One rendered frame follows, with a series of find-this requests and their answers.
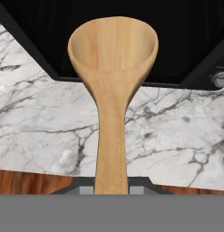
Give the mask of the black sink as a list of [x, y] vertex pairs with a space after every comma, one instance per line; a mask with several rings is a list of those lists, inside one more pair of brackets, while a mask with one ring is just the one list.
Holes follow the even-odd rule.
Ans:
[[129, 16], [159, 38], [149, 87], [216, 91], [224, 73], [224, 0], [0, 0], [0, 23], [58, 82], [79, 82], [72, 32], [95, 18]]

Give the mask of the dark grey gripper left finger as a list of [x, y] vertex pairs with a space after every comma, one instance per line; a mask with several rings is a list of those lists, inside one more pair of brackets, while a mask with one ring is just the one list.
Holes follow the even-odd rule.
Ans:
[[54, 191], [54, 194], [92, 195], [94, 177], [76, 177], [69, 186]]

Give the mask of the grey round metal fitting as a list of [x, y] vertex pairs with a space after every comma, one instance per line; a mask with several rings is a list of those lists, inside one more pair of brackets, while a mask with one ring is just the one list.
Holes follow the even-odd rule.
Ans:
[[224, 71], [215, 73], [211, 77], [211, 81], [215, 84], [216, 87], [224, 88]]

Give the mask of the light wooden spoon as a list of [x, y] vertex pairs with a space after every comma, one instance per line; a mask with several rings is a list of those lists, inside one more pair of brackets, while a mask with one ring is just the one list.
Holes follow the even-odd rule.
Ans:
[[143, 21], [125, 16], [91, 20], [70, 36], [69, 58], [98, 111], [96, 195], [129, 193], [125, 114], [150, 73], [158, 49], [154, 29]]

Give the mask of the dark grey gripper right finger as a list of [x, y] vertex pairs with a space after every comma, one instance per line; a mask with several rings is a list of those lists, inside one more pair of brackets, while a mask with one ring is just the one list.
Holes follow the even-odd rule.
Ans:
[[128, 184], [130, 195], [170, 195], [169, 191], [157, 187], [148, 177], [129, 177]]

